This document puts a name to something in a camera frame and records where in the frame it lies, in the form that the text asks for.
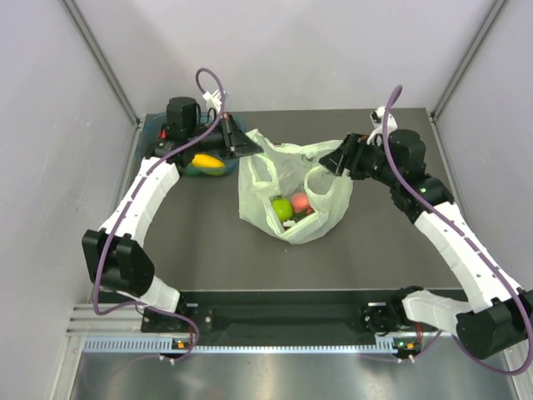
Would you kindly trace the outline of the pink fake peach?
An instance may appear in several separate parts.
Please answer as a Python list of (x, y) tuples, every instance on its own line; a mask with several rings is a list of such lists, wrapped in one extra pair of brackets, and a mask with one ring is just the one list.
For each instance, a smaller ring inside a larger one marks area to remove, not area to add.
[(311, 209), (309, 197), (305, 192), (295, 192), (291, 195), (291, 205), (295, 214), (308, 213)]

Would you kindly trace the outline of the light green plastic bag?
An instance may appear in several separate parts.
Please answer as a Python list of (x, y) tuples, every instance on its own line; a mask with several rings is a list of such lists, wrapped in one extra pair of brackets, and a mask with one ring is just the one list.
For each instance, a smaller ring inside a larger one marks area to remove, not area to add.
[(247, 137), (262, 152), (239, 162), (241, 220), (300, 245), (325, 236), (343, 219), (351, 200), (351, 180), (332, 175), (319, 163), (341, 145), (340, 140), (275, 144), (256, 129)]

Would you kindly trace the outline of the green fake apple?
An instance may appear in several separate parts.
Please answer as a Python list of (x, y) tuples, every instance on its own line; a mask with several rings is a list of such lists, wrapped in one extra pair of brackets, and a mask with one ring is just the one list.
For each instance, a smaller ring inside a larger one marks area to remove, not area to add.
[(278, 217), (278, 219), (283, 223), (285, 221), (291, 220), (294, 214), (291, 201), (285, 197), (274, 198), (271, 201), (272, 209)]

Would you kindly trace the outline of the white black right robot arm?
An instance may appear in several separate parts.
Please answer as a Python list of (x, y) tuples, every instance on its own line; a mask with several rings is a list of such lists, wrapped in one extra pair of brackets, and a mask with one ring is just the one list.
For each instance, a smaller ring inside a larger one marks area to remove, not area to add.
[(388, 140), (370, 144), (350, 133), (320, 164), (336, 177), (387, 186), (394, 205), (431, 242), (466, 295), (457, 301), (422, 287), (402, 288), (386, 303), (390, 324), (406, 330), (419, 322), (450, 333), (478, 360), (531, 338), (532, 293), (496, 265), (445, 184), (426, 172), (420, 135), (399, 129)]

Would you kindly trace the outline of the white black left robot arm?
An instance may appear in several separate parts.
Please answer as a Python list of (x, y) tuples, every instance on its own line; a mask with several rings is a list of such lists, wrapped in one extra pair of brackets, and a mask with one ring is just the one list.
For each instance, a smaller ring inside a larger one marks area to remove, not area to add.
[(155, 272), (143, 244), (162, 201), (198, 154), (215, 155), (221, 161), (262, 152), (225, 111), (220, 92), (205, 92), (207, 108), (215, 116), (202, 120), (198, 103), (174, 97), (156, 137), (149, 142), (139, 171), (114, 213), (97, 230), (87, 230), (82, 249), (93, 284), (92, 301), (101, 290), (118, 293), (131, 305), (157, 308), (160, 320), (171, 330), (188, 323), (181, 294)]

